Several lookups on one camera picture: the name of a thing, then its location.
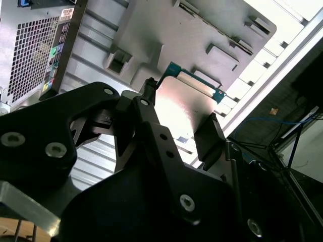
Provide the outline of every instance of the usb port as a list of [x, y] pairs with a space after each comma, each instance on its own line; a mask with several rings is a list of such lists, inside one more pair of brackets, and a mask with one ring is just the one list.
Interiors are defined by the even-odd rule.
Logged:
[[54, 57], [50, 59], [49, 64], [52, 65], [54, 63]]
[[61, 57], [61, 53], [58, 53], [56, 56], [55, 56], [55, 60], [54, 60], [54, 63], [57, 63], [59, 62], [60, 60], [60, 57]]
[[62, 29], [63, 34], [65, 34], [67, 32], [68, 27], [69, 27], [68, 23], [63, 26], [63, 29]]

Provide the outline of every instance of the metal plate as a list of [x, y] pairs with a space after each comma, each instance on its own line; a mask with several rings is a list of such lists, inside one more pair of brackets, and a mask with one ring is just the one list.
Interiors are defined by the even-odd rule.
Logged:
[[166, 77], [156, 92], [159, 122], [175, 139], [191, 138], [216, 105], [213, 99], [174, 77]]
[[17, 1], [2, 1], [0, 86], [6, 95], [1, 102], [15, 106], [42, 88], [52, 35], [65, 8], [31, 10], [18, 8]]
[[[134, 58], [121, 75], [108, 71], [131, 83], [136, 90], [141, 88], [145, 78], [142, 78], [142, 75], [140, 75], [142, 80], [132, 78], [137, 71], [140, 71], [141, 63], [151, 61], [154, 48], [162, 44], [157, 64], [161, 73], [170, 62], [175, 62], [189, 71], [199, 70], [219, 80], [222, 89], [226, 91], [276, 31], [274, 24], [244, 1], [231, 1], [230, 6], [224, 4], [222, 0], [212, 3], [207, 0], [198, 1], [201, 12], [208, 8], [206, 16], [213, 25], [219, 24], [218, 29], [221, 32], [230, 38], [241, 39], [252, 47], [253, 55], [248, 55], [242, 49], [230, 46], [231, 40], [228, 36], [201, 18], [193, 17], [182, 8], [175, 7], [174, 2], [173, 0], [131, 1], [121, 21], [114, 44]], [[215, 15], [221, 13], [221, 17], [226, 17], [211, 18], [209, 13]], [[270, 28], [270, 34], [259, 37], [256, 32], [245, 26], [245, 22], [250, 21], [251, 16], [264, 20]], [[207, 55], [206, 50], [210, 44], [216, 45], [237, 59], [239, 65], [232, 70], [227, 68], [221, 59]]]

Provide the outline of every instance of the blue cable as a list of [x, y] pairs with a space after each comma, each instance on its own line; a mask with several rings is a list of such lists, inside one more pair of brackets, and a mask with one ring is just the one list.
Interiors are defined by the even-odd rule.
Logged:
[[307, 122], [311, 121], [311, 120], [312, 120], [312, 117], [313, 117], [313, 115], [311, 115], [311, 116], [310, 116], [310, 117], [308, 117], [306, 120], [301, 121], [301, 122], [286, 122], [286, 121], [282, 121], [282, 120], [279, 120], [279, 119], [276, 119], [276, 118], [272, 118], [272, 117], [251, 117], [251, 118], [246, 119], [244, 122], [242, 122], [242, 123], [238, 126], [238, 128], [237, 128], [237, 129], [235, 130], [235, 132], [234, 132], [233, 138], [234, 138], [235, 140], [237, 140], [237, 139], [236, 139], [236, 137], [237, 137], [237, 133], [238, 133], [238, 131], [243, 127], [243, 125], [244, 125], [246, 122], [251, 121], [251, 120], [265, 120], [265, 121], [278, 122], [278, 123], [285, 124], [285, 125], [299, 125], [299, 124], [304, 124], [304, 123], [307, 123]]

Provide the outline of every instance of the computer tower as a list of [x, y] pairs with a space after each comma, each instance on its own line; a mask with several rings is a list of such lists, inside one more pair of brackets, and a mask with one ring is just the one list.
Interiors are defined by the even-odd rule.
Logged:
[[[14, 110], [35, 103], [52, 90], [57, 72], [65, 72], [72, 50], [65, 50], [65, 46], [73, 46], [77, 35], [78, 30], [73, 29], [74, 37], [68, 38], [75, 7], [69, 0], [2, 0], [0, 108], [9, 111], [8, 107]], [[63, 54], [67, 60], [61, 65]]]

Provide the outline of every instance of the metal rod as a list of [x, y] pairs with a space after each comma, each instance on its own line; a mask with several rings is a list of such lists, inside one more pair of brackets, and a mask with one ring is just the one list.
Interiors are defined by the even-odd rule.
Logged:
[[15, 232], [14, 242], [17, 242], [18, 240], [21, 223], [22, 223], [22, 220], [19, 220], [17, 224], [16, 232]]
[[37, 226], [34, 224], [34, 230], [32, 232], [32, 242], [36, 242], [36, 235], [37, 235]]
[[297, 148], [297, 145], [298, 145], [298, 141], [299, 141], [299, 138], [301, 137], [301, 134], [302, 134], [302, 129], [303, 129], [303, 124], [301, 124], [298, 127], [297, 136], [296, 136], [296, 139], [295, 139], [295, 143], [294, 143], [294, 146], [293, 146], [291, 156], [290, 156], [288, 164], [287, 164], [287, 168], [291, 168], [291, 166], [292, 166], [293, 159], [294, 159], [294, 156], [295, 156], [295, 153], [296, 153], [296, 148]]

